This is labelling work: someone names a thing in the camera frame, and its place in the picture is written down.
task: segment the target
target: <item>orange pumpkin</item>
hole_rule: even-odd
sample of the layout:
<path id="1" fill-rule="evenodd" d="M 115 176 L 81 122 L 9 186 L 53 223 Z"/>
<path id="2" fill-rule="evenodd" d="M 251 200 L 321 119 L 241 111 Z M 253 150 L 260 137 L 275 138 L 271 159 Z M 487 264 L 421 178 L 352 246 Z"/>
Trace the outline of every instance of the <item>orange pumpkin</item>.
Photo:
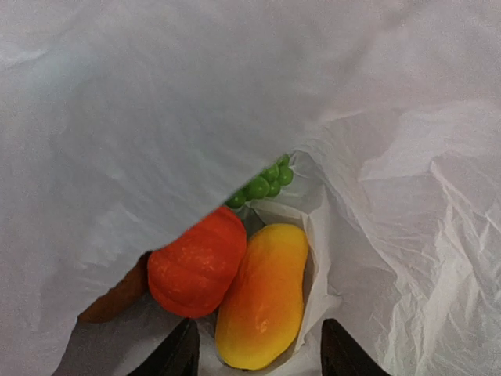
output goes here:
<path id="1" fill-rule="evenodd" d="M 179 316 L 206 316 L 219 306 L 247 248 L 240 219 L 221 207 L 148 260 L 151 295 Z"/>

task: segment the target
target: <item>white plastic bag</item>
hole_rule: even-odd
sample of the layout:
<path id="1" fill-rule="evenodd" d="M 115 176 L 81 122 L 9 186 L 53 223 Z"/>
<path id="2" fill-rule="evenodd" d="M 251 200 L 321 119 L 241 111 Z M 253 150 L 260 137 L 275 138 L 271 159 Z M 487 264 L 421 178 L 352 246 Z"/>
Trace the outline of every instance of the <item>white plastic bag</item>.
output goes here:
<path id="1" fill-rule="evenodd" d="M 304 224 L 316 269 L 297 351 L 271 374 L 319 374 L 324 316 L 395 375 L 499 374 L 499 14 L 4 2 L 0 375 L 52 374 L 77 315 L 140 254 L 292 149 L 294 184 L 256 209 Z M 101 329 L 115 357 L 68 374 L 136 367 L 175 324 L 144 303 Z M 137 341 L 121 342 L 124 327 Z M 201 327 L 200 374 L 235 374 Z M 112 347 L 88 327 L 72 342 L 85 332 Z"/>

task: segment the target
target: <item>yellow mango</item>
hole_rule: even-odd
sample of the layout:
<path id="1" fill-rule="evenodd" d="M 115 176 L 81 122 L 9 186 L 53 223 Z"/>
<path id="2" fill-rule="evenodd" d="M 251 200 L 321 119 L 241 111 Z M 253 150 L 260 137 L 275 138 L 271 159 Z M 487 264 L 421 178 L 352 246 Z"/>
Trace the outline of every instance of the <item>yellow mango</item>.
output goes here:
<path id="1" fill-rule="evenodd" d="M 307 257 L 306 234 L 293 225 L 266 226 L 249 240 L 216 325 L 216 347 L 229 366 L 260 370 L 294 341 Z"/>

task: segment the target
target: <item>plastic fruit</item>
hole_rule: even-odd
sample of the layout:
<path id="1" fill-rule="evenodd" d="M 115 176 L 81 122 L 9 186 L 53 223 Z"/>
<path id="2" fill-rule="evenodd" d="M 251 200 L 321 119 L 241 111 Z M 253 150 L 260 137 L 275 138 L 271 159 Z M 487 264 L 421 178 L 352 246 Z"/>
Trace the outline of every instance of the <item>plastic fruit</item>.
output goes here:
<path id="1" fill-rule="evenodd" d="M 294 177 L 294 173 L 287 166 L 280 166 L 280 175 L 278 177 L 278 182 L 281 186 L 288 186 L 290 182 L 292 182 L 292 178 Z"/>
<path id="2" fill-rule="evenodd" d="M 215 342 L 231 367 L 260 370 L 294 341 L 303 318 L 308 240 L 275 224 L 256 233 L 219 307 Z"/>
<path id="3" fill-rule="evenodd" d="M 274 164 L 272 167 L 265 169 L 261 176 L 266 179 L 268 183 L 274 182 L 280 175 L 279 166 Z"/>
<path id="4" fill-rule="evenodd" d="M 105 295 L 97 298 L 79 317 L 84 323 L 100 324 L 111 321 L 132 306 L 148 291 L 146 264 L 150 253 L 146 253 Z"/>
<path id="5" fill-rule="evenodd" d="M 226 201 L 226 206 L 231 209 L 242 208 L 245 204 L 245 200 L 245 193 L 242 190 L 239 190 Z"/>
<path id="6" fill-rule="evenodd" d="M 256 176 L 249 184 L 247 184 L 247 199 L 254 200 L 265 198 L 268 192 L 269 183 L 262 176 Z"/>
<path id="7" fill-rule="evenodd" d="M 151 295 L 179 316 L 206 316 L 219 306 L 246 251 L 247 233 L 219 208 L 148 260 Z"/>
<path id="8" fill-rule="evenodd" d="M 281 189 L 281 186 L 280 186 L 280 183 L 278 181 L 274 181 L 274 182 L 271 182 L 269 184 L 269 192 L 268 192 L 268 195 L 267 197 L 277 197 L 280 193 L 280 189 Z"/>

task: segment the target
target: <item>pumpkin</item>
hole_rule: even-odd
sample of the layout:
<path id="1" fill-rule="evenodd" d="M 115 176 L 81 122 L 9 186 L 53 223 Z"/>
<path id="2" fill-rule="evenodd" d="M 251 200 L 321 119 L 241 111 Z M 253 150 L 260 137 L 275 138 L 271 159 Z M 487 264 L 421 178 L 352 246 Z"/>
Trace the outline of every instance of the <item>pumpkin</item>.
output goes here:
<path id="1" fill-rule="evenodd" d="M 215 311 L 247 248 L 240 219 L 218 208 L 148 260 L 153 298 L 169 312 L 198 318 Z"/>

